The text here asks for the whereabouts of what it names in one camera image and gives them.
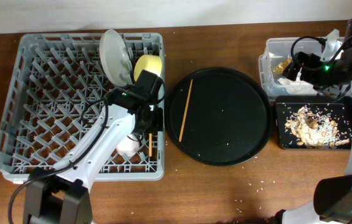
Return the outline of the white crumpled paper towel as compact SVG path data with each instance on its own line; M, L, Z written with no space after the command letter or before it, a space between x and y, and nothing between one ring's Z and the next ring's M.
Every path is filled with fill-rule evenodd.
M285 88L289 95L316 95L313 85L304 81L291 81L287 78L279 78L278 82Z

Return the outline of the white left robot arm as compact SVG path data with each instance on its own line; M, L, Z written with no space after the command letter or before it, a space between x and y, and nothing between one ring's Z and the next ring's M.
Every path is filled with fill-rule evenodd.
M21 190L26 191L24 223L92 223L90 191L95 178L117 145L131 134L164 129L157 105L165 87L157 74L143 70L132 85L116 87L101 101L102 112L87 134L51 169L36 168L11 195L7 219Z

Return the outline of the clear plastic bin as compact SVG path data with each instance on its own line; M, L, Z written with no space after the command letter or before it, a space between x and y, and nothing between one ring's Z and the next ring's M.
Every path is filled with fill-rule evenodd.
M291 58L290 50L297 37L271 38L266 41L265 51L259 57L260 83L267 96L274 100L278 96L289 96L285 88L278 82L284 76L275 74L272 69L280 62ZM313 39L300 40L294 47L294 53L313 53L321 56L323 46Z

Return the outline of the pink plastic cup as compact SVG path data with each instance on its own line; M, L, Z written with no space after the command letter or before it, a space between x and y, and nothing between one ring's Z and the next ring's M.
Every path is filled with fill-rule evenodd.
M117 146L117 153L121 156L133 157L140 148L140 142L135 135L128 135Z

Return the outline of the black rectangular tray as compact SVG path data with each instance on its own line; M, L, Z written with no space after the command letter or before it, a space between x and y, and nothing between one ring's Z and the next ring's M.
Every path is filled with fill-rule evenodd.
M282 149L351 149L352 97L279 96L274 106Z

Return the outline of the round black tray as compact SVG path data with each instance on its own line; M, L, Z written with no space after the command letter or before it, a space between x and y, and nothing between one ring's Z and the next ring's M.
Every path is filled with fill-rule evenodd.
M183 139L178 142L191 79ZM211 166L248 161L264 148L273 131L267 94L251 77L231 68L204 68L184 77L168 95L164 112L175 145Z

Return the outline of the yellow bowl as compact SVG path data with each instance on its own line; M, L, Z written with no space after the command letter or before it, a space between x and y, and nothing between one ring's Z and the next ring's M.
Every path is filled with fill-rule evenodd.
M161 57L156 55L142 55L135 64L133 78L137 81L143 70L161 77L162 68L163 63Z

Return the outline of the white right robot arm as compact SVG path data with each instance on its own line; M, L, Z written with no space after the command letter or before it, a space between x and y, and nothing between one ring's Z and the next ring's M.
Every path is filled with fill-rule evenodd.
M337 36L316 38L322 47L322 55L316 56L291 51L291 63L282 75L313 85L321 93L324 90L346 85L352 92L352 19L346 26L346 34L341 45ZM315 189L313 200L293 210L281 210L270 223L352 223L352 145L345 175L321 180Z

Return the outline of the food scraps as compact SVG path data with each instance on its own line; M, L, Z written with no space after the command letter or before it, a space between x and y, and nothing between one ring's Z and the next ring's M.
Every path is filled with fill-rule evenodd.
M302 106L283 120L281 140L287 149L338 149L351 143L352 129L343 115L328 108Z

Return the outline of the brown Nescafe Gold wrapper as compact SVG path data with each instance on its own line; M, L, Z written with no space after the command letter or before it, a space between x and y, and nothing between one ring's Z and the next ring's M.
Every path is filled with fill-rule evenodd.
M292 59L288 58L282 62L280 62L278 65L276 65L273 69L272 72L275 74L281 75L283 71L290 65Z

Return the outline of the white round plate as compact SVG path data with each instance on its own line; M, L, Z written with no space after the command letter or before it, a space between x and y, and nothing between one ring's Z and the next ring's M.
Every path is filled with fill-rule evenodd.
M117 31L110 29L101 36L99 56L103 71L113 85L123 87L132 84L131 60Z

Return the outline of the grey dishwasher rack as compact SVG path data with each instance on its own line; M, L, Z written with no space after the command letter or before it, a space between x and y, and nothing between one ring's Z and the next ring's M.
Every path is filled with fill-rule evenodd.
M0 172L23 183L50 169L86 134L112 88L99 57L99 33L21 38L0 124Z

